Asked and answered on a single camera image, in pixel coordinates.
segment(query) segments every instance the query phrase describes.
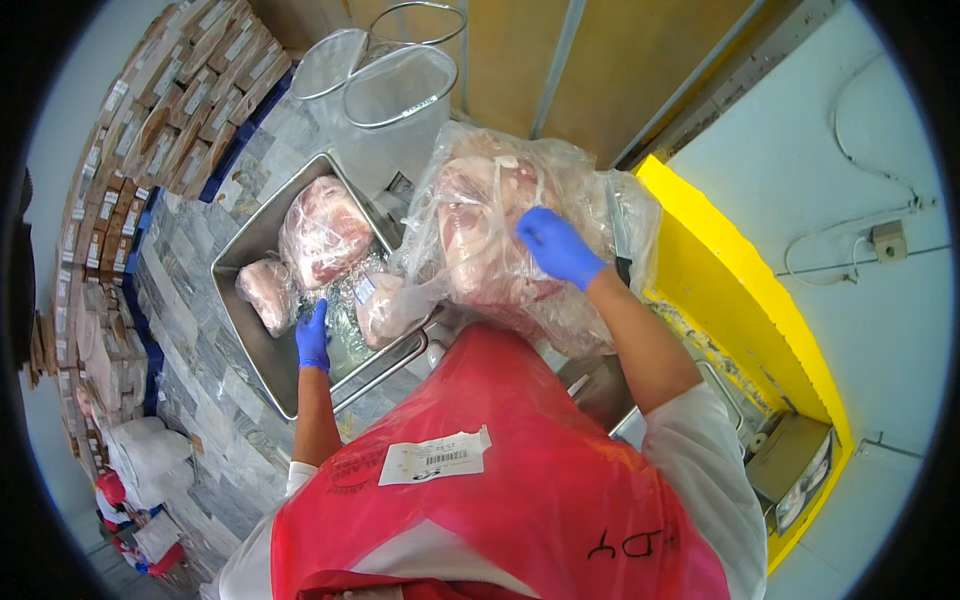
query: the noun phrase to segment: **barcode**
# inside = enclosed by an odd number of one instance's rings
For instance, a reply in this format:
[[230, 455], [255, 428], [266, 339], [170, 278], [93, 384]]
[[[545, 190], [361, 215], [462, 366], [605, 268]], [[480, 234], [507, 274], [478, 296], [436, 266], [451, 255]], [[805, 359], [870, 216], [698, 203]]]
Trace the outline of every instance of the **barcode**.
[[426, 458], [426, 465], [435, 465], [437, 463], [442, 463], [444, 461], [455, 461], [457, 459], [467, 458], [466, 450], [457, 450], [455, 452], [446, 452], [446, 454], [436, 454], [434, 456], [428, 456]]

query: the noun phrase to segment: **gloved hand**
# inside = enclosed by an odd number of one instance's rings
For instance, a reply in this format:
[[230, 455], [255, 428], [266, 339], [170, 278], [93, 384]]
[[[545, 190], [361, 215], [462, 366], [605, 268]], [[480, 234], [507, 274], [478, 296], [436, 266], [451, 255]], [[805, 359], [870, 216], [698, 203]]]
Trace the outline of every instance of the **gloved hand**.
[[330, 373], [330, 357], [326, 355], [326, 299], [320, 299], [313, 317], [300, 315], [297, 321], [297, 354], [301, 367], [318, 367]]
[[520, 217], [516, 234], [540, 268], [557, 279], [572, 281], [581, 292], [607, 266], [577, 230], [556, 212], [534, 206]]

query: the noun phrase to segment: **electrical cable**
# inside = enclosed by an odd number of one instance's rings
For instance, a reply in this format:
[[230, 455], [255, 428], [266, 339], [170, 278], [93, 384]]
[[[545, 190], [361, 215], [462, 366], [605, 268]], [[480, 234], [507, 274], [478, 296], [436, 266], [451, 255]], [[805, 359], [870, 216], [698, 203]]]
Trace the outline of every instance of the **electrical cable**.
[[804, 279], [803, 277], [800, 277], [793, 270], [793, 267], [790, 266], [790, 253], [793, 251], [794, 247], [801, 240], [804, 240], [806, 238], [815, 238], [819, 235], [833, 231], [838, 228], [872, 227], [874, 225], [879, 225], [880, 223], [883, 223], [886, 221], [892, 221], [895, 218], [899, 218], [901, 216], [912, 215], [916, 213], [918, 210], [924, 208], [920, 195], [917, 193], [917, 190], [914, 187], [913, 182], [910, 181], [908, 178], [895, 175], [888, 171], [884, 171], [883, 169], [864, 163], [860, 160], [857, 160], [855, 157], [853, 157], [850, 151], [847, 150], [847, 146], [844, 144], [843, 138], [840, 136], [840, 128], [837, 126], [837, 112], [838, 112], [838, 109], [840, 108], [840, 100], [843, 98], [843, 95], [847, 91], [847, 88], [850, 87], [850, 84], [853, 82], [853, 80], [855, 80], [857, 77], [862, 75], [863, 72], [866, 71], [868, 68], [870, 68], [872, 65], [876, 64], [877, 60], [880, 59], [882, 56], [884, 56], [882, 52], [877, 52], [876, 54], [874, 54], [872, 57], [867, 59], [863, 64], [861, 64], [856, 69], [854, 69], [853, 72], [847, 77], [847, 79], [845, 79], [840, 84], [840, 86], [837, 87], [837, 91], [833, 95], [833, 101], [830, 103], [831, 104], [830, 124], [832, 125], [832, 129], [833, 129], [833, 141], [836, 144], [837, 149], [840, 151], [840, 154], [842, 154], [844, 158], [846, 158], [854, 167], [860, 169], [861, 171], [864, 171], [865, 173], [869, 173], [877, 177], [882, 177], [886, 180], [893, 181], [894, 183], [897, 183], [898, 185], [903, 186], [904, 188], [909, 190], [911, 198], [909, 202], [907, 202], [906, 206], [903, 206], [901, 208], [886, 210], [886, 211], [878, 212], [872, 215], [866, 215], [863, 217], [847, 219], [846, 221], [841, 221], [839, 223], [835, 223], [825, 228], [817, 229], [817, 230], [799, 235], [796, 238], [794, 238], [792, 242], [787, 244], [786, 250], [783, 253], [783, 264], [784, 266], [786, 266], [787, 273], [789, 273], [790, 276], [792, 276], [794, 279], [796, 279], [797, 281], [799, 281], [800, 283], [808, 287], [827, 287], [827, 286], [833, 285], [834, 283], [839, 283], [840, 281], [850, 281], [851, 283], [855, 284], [860, 278], [860, 273], [857, 270], [857, 266], [856, 266], [856, 247], [861, 242], [867, 242], [869, 240], [864, 236], [860, 236], [856, 239], [855, 242], [853, 242], [853, 249], [852, 249], [853, 275], [852, 276], [850, 274], [842, 274], [840, 276], [835, 276], [832, 279], [828, 279], [826, 281], [810, 281], [809, 279]]

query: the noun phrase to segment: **knife blade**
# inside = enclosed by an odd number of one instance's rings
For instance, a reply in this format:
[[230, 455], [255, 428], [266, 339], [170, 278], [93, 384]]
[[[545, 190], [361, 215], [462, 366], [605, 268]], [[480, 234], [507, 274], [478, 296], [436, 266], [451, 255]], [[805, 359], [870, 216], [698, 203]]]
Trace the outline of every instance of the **knife blade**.
[[620, 277], [620, 280], [623, 281], [624, 285], [630, 287], [630, 266], [634, 264], [634, 261], [630, 257], [630, 248], [627, 245], [627, 230], [623, 225], [623, 209], [620, 203], [616, 201], [610, 180], [604, 179], [603, 188], [607, 196], [607, 210], [610, 212], [610, 220], [613, 224], [613, 251], [616, 253], [616, 274]]

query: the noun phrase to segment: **red apron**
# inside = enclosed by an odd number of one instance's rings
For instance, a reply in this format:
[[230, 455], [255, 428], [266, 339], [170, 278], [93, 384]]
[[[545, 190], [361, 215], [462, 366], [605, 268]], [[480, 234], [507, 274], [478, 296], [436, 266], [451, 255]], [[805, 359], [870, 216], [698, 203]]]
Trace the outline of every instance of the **red apron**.
[[[486, 425], [483, 472], [378, 486], [391, 444]], [[280, 508], [275, 600], [403, 584], [405, 599], [521, 597], [491, 585], [350, 573], [429, 519], [542, 598], [727, 598], [716, 554], [660, 473], [610, 440], [509, 331], [472, 325], [386, 417]]]

